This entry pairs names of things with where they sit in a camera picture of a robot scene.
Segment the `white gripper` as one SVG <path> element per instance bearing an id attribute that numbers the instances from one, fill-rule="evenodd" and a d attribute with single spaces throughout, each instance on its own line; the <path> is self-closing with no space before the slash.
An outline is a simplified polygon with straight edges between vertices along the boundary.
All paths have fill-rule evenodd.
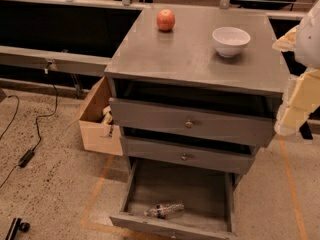
<path id="1" fill-rule="evenodd" d="M 282 136 L 297 133 L 311 113 L 320 107 L 320 0 L 300 24 L 277 39 L 272 48 L 294 52 L 297 62 L 308 68 L 300 76 L 288 79 L 274 129 Z"/>

